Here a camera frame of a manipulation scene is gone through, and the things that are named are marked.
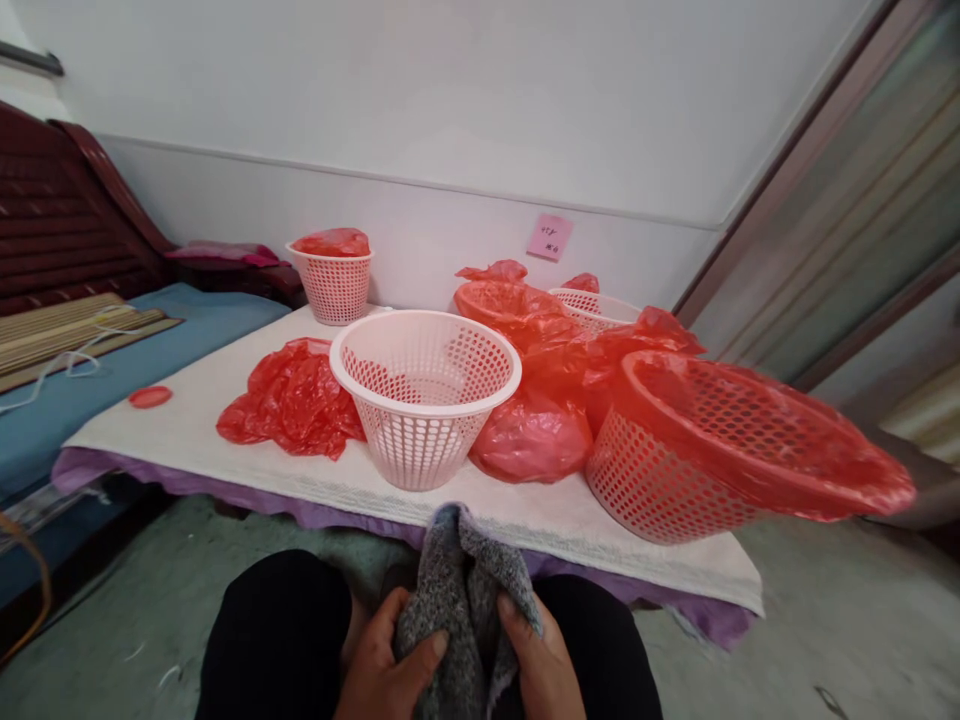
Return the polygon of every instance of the knee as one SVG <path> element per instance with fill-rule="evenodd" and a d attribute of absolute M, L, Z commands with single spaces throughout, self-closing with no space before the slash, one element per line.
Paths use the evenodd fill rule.
<path fill-rule="evenodd" d="M 341 577 L 339 570 L 306 550 L 283 550 L 244 570 L 227 587 L 224 599 L 234 595 L 284 594 L 305 582 L 326 584 Z"/>
<path fill-rule="evenodd" d="M 557 617 L 558 613 L 596 613 L 633 627 L 630 608 L 609 591 L 586 578 L 578 575 L 554 575 L 537 580 L 533 583 L 533 589 L 554 617 Z"/>

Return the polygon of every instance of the white towel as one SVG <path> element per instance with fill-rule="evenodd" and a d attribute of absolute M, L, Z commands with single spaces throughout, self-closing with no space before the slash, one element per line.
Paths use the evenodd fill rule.
<path fill-rule="evenodd" d="M 510 485 L 466 461 L 443 487 L 411 493 L 380 477 L 365 443 L 348 441 L 333 462 L 292 457 L 273 443 L 233 445 L 217 434 L 221 411 L 245 392 L 247 377 L 264 355 L 298 337 L 332 339 L 338 330 L 320 325 L 309 308 L 301 308 L 164 380 L 173 390 L 165 405 L 137 410 L 123 401 L 93 418 L 64 446 L 120 453 L 420 527 L 441 505 L 460 502 L 481 527 L 511 545 L 763 615 L 760 575 L 733 535 L 675 546 L 646 542 L 607 515 L 580 474 L 554 485 Z"/>

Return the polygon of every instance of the white plastic basket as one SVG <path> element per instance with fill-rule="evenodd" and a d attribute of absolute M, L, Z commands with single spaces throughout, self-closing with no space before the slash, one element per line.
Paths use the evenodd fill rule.
<path fill-rule="evenodd" d="M 566 305 L 570 314 L 594 335 L 612 327 L 633 325 L 640 317 L 640 310 L 633 305 L 606 295 L 573 288 L 554 288 L 549 292 Z"/>
<path fill-rule="evenodd" d="M 358 320 L 333 341 L 330 368 L 357 403 L 377 470 L 404 490 L 453 477 L 520 384 L 520 357 L 500 333 L 428 310 Z"/>
<path fill-rule="evenodd" d="M 313 317 L 324 325 L 349 325 L 363 316 L 370 289 L 369 255 L 362 257 L 325 257 L 293 249 L 293 265 L 300 273 Z"/>

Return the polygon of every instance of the bamboo mat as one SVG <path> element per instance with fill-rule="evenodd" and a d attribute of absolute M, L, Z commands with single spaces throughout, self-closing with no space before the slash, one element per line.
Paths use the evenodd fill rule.
<path fill-rule="evenodd" d="M 100 357 L 182 322 L 160 310 L 128 307 L 114 293 L 0 318 L 0 393 L 35 381 L 51 359 L 78 350 L 108 329 L 137 332 L 104 338 L 85 354 Z M 67 358 L 60 358 L 50 373 L 63 370 L 67 363 Z"/>

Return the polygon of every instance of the finger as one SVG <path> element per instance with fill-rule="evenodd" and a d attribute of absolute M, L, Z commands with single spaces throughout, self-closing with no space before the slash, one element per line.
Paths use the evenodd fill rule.
<path fill-rule="evenodd" d="M 539 595 L 534 593 L 533 599 L 534 602 L 537 603 L 537 610 L 540 613 L 540 624 L 543 625 L 543 641 L 549 644 L 551 640 L 562 637 L 560 634 L 560 626 L 557 624 L 557 619 L 553 617 L 553 613 L 543 604 L 543 600 L 540 599 Z"/>
<path fill-rule="evenodd" d="M 410 592 L 406 588 L 394 588 L 370 620 L 371 629 L 378 636 L 386 635 L 392 638 L 394 628 L 397 625 L 397 618 L 400 617 L 400 613 L 403 612 L 409 601 Z"/>
<path fill-rule="evenodd" d="M 555 657 L 569 658 L 570 653 L 567 651 L 567 643 L 563 639 L 563 631 L 560 630 L 557 619 L 543 604 L 539 595 L 534 593 L 533 599 L 537 603 L 537 610 L 540 611 L 540 623 L 543 625 L 543 644 Z"/>
<path fill-rule="evenodd" d="M 500 623 L 507 637 L 510 638 L 510 644 L 513 645 L 520 664 L 525 664 L 525 660 L 536 652 L 541 642 L 540 638 L 520 612 L 513 598 L 505 592 L 501 592 L 497 597 L 497 613 L 500 615 Z"/>
<path fill-rule="evenodd" d="M 416 704 L 420 694 L 433 680 L 449 642 L 450 633 L 439 630 L 417 645 L 413 652 L 397 665 L 397 679 L 402 688 L 403 699 L 411 706 Z"/>

